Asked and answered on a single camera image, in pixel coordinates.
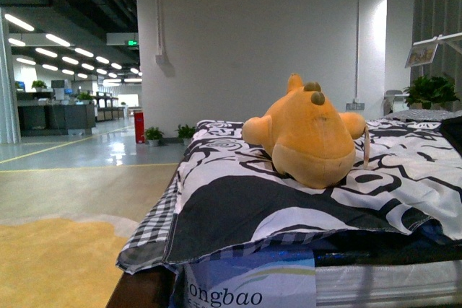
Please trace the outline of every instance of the orange plush toy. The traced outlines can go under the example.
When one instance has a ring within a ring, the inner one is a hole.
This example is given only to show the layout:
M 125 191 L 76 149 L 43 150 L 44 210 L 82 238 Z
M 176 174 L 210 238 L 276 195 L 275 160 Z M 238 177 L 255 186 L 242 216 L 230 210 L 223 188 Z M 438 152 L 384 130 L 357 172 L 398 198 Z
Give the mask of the orange plush toy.
M 272 157 L 276 170 L 310 188 L 335 185 L 354 164 L 353 139 L 366 129 L 358 113 L 338 113 L 318 82 L 303 85 L 292 74 L 287 94 L 263 117 L 247 120 L 243 138 L 260 144 Z

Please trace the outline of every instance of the plush toy arm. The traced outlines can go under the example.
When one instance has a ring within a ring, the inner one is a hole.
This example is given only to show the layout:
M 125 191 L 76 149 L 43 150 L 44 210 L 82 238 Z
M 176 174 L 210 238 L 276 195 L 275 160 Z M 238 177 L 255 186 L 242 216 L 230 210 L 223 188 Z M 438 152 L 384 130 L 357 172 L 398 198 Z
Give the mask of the plush toy arm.
M 267 144 L 271 138 L 271 116 L 253 117 L 243 126 L 243 139 L 249 144 Z
M 339 113 L 339 115 L 354 140 L 362 136 L 366 129 L 364 117 L 355 112 Z

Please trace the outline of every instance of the patterned bed cover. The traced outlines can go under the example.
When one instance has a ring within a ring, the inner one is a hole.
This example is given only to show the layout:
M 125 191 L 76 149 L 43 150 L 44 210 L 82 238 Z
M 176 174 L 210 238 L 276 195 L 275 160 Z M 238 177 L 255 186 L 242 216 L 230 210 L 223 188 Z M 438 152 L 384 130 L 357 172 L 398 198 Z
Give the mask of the patterned bed cover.
M 122 249 L 127 273 L 244 256 L 268 245 L 332 235 L 406 237 L 436 226 L 439 243 L 462 239 L 462 158 L 440 121 L 368 121 L 370 162 L 335 187 L 310 189 L 274 170 L 242 123 L 203 120 L 173 181 Z

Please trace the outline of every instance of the mattress label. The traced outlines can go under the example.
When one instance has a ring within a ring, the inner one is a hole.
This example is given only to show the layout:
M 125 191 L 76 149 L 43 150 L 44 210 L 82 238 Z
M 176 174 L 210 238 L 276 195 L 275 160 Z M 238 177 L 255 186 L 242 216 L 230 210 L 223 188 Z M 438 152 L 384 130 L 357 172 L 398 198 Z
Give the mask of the mattress label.
M 313 252 L 270 248 L 185 265 L 185 308 L 316 307 Z

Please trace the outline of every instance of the picture frame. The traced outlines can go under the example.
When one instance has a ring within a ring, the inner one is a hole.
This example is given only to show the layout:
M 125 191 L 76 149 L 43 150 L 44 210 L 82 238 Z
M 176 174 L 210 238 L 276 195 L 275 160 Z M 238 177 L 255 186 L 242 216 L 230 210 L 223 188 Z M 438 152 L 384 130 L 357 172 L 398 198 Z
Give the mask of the picture frame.
M 432 63 L 437 48 L 438 43 L 436 42 L 412 46 L 407 57 L 405 68 Z

